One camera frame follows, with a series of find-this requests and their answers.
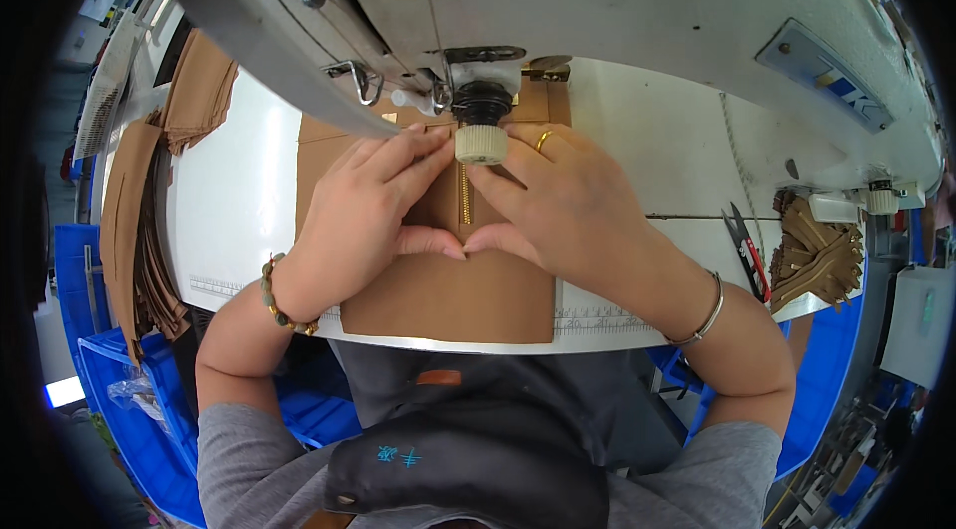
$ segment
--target silver bangle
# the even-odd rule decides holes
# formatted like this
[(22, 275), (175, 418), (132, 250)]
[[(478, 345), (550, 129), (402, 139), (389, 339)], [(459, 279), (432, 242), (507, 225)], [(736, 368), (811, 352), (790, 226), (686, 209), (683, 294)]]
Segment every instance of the silver bangle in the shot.
[(670, 344), (671, 346), (686, 346), (687, 344), (694, 344), (704, 337), (704, 334), (711, 329), (711, 325), (713, 325), (714, 321), (717, 320), (717, 316), (720, 315), (720, 310), (723, 308), (723, 280), (720, 279), (720, 273), (718, 272), (711, 272), (711, 275), (714, 276), (715, 280), (717, 280), (717, 304), (714, 306), (713, 313), (711, 313), (711, 316), (708, 318), (708, 320), (704, 322), (704, 325), (701, 326), (701, 329), (694, 332), (690, 338), (679, 342), (674, 342), (665, 336), (664, 339), (667, 341), (667, 344)]

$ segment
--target hand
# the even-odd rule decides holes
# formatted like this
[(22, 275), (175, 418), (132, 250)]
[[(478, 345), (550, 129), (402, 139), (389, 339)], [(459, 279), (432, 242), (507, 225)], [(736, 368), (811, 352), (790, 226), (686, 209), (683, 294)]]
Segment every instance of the hand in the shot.
[[(469, 166), (472, 184), (510, 224), (477, 230), (465, 252), (507, 251), (621, 306), (634, 306), (628, 293), (635, 289), (635, 274), (665, 266), (664, 253), (676, 248), (647, 222), (623, 170), (593, 141), (563, 125), (506, 130), (503, 165), (527, 188), (487, 167)], [(535, 152), (548, 130), (554, 134)]]
[(279, 309), (295, 321), (315, 320), (364, 288), (396, 255), (465, 259), (448, 231), (401, 225), (451, 163), (450, 134), (448, 127), (426, 133), (412, 125), (388, 140), (358, 140), (332, 164), (316, 185), (295, 246), (272, 273)]

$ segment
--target plastic bag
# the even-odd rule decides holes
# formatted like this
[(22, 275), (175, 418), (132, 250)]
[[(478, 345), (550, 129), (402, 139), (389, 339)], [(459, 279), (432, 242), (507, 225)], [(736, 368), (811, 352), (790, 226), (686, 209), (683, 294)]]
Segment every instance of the plastic bag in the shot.
[(149, 378), (138, 369), (135, 372), (127, 373), (127, 375), (133, 377), (128, 380), (119, 380), (106, 387), (107, 396), (114, 403), (122, 406), (124, 410), (138, 408), (156, 421), (166, 435), (172, 436), (169, 426), (166, 425), (166, 420), (162, 417), (159, 403), (156, 402), (156, 394), (153, 392), (153, 386), (150, 384)]

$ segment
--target gray shirt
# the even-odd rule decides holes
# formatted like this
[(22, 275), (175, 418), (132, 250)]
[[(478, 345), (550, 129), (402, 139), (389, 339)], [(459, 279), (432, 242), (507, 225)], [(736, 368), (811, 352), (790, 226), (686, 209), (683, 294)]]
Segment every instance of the gray shirt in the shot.
[[(209, 529), (300, 526), (320, 508), (333, 447), (306, 452), (260, 410), (210, 406), (199, 417), (198, 473)], [(631, 480), (608, 475), (608, 527), (759, 527), (779, 453), (780, 438), (769, 427), (708, 427), (662, 473)], [(453, 519), (473, 517), (411, 506), (358, 516), (349, 529), (426, 529)]]

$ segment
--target gold zipper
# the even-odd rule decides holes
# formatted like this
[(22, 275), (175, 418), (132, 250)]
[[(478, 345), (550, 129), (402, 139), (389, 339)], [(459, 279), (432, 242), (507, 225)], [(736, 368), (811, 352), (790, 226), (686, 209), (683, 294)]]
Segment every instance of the gold zipper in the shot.
[(472, 183), (465, 165), (458, 163), (458, 187), (462, 194), (462, 224), (472, 223)]

